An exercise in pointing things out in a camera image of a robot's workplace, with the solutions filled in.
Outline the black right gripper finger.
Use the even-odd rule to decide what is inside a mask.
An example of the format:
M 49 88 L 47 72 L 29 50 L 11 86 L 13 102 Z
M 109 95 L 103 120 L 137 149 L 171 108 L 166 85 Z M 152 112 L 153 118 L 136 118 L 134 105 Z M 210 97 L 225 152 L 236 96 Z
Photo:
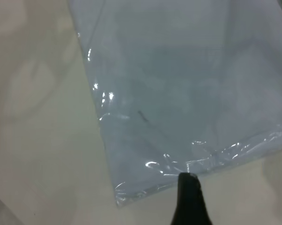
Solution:
M 172 225 L 211 225 L 200 181 L 196 174 L 182 172 L 178 176 L 177 205 Z

